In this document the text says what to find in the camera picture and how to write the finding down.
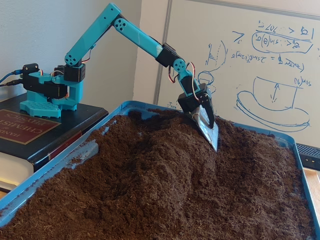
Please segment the handwritten equation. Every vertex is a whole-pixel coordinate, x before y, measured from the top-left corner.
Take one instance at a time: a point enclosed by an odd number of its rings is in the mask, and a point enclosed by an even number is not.
[[[241,54],[241,52],[240,51],[236,51],[236,53],[234,53],[234,54],[232,54],[232,57],[231,57],[232,59],[234,59],[234,58],[240,58],[240,59],[243,59],[243,60],[245,60],[247,63],[251,63],[252,61],[256,61],[256,62],[260,62],[260,63],[262,63],[262,64],[264,64],[266,61],[265,61],[265,59],[267,58],[267,57],[264,57],[264,56],[256,56],[256,55],[249,55],[249,54],[247,54],[247,55],[244,55],[244,54]]]
[[[266,54],[306,54],[313,44],[310,40],[293,38],[272,32],[257,31],[252,35],[252,46],[255,50]]]
[[[314,38],[315,29],[314,28],[306,28],[301,26],[300,28],[296,29],[294,27],[285,27],[285,26],[278,26],[274,24],[264,24],[261,20],[258,22],[258,28],[262,29],[259,32],[268,31],[271,33],[277,34],[289,34],[289,35],[302,35],[302,36],[311,36],[311,40]]]
[[[233,42],[237,42],[238,44],[240,44],[242,42],[242,37],[245,35],[244,33],[240,33],[240,32],[237,32],[237,31],[232,31],[233,33],[235,34],[238,34],[240,36],[238,36]]]
[[[176,105],[173,105],[173,103],[170,101],[167,105],[166,105],[167,108],[169,109],[177,109],[177,106]]]
[[[299,65],[299,63],[294,63],[290,59],[286,58],[285,63],[282,61],[281,55],[278,57],[279,64],[284,64],[286,66],[289,66],[291,68],[297,68],[300,70],[300,73],[302,73],[305,70],[305,65],[302,63],[302,65]]]
[[[300,76],[298,78],[297,77],[294,78],[294,84],[298,87],[303,87],[303,86],[311,87],[312,86],[311,81],[303,79],[302,76]]]

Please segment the blue cable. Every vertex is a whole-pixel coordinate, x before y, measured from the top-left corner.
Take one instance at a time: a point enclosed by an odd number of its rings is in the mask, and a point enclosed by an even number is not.
[[[13,72],[10,72],[8,73],[7,75],[5,75],[1,80],[0,80],[0,83],[2,83],[7,77],[11,76],[11,75],[19,75],[19,74],[22,74],[22,70],[19,69],[19,70],[15,70]]]
[[[7,77],[13,75],[14,73],[13,72],[10,72],[8,73],[7,75],[5,75],[1,80],[0,80],[0,83],[2,83]]]

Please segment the red label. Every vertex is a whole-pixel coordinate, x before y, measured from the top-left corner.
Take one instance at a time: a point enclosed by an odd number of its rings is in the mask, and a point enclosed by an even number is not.
[[[6,109],[0,110],[0,138],[19,144],[26,145],[59,124]]]
[[[56,157],[59,153],[61,153],[63,150],[65,150],[67,147],[69,147],[71,144],[73,144],[81,136],[82,136],[82,132],[79,132],[76,135],[74,135],[73,137],[71,137],[68,141],[66,141],[64,144],[62,144],[56,150],[54,150],[52,153],[49,154],[49,160]]]

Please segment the book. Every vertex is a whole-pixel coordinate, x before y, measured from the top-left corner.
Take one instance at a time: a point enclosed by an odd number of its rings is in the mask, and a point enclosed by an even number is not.
[[[78,104],[60,118],[20,111],[22,94],[0,102],[0,189],[12,190],[108,115],[102,107]]]

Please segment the blue tray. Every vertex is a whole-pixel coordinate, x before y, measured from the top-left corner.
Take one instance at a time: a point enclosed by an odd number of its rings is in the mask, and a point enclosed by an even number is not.
[[[89,137],[93,130],[101,128],[105,125],[111,118],[116,115],[128,115],[130,111],[139,111],[142,113],[142,119],[148,119],[151,116],[157,115],[155,112],[150,112],[148,109],[161,109],[170,110],[166,107],[161,107],[157,105],[147,104],[138,101],[126,101],[116,110],[114,110],[107,117],[102,119],[97,123],[92,129],[86,132],[82,137],[76,140],[73,144],[67,147],[63,152],[61,152],[57,157],[35,172],[32,176],[26,179],[22,184],[16,187],[13,191],[7,194],[2,200],[0,200],[0,227],[6,225],[15,216],[17,210],[26,203],[26,201],[36,192],[37,188],[40,187],[47,179],[52,178],[56,173],[60,172],[62,168],[75,168],[76,165],[83,163],[85,160],[91,158],[98,152],[98,145],[94,142],[84,143],[84,141]],[[294,152],[295,159],[297,161],[299,169],[302,169],[302,163],[298,154],[298,149],[295,140],[284,133],[270,131],[258,127],[247,126],[243,124],[234,124],[237,127],[242,127],[244,129],[253,130],[257,133],[275,136],[276,141],[283,147],[291,148]],[[78,163],[72,163],[73,158],[81,159],[82,161]],[[317,220],[317,215],[315,207],[311,198],[310,189],[307,183],[306,175],[303,172],[302,182],[304,186],[305,196],[309,204],[310,211],[312,213],[315,233],[317,240],[320,240],[320,224]]]

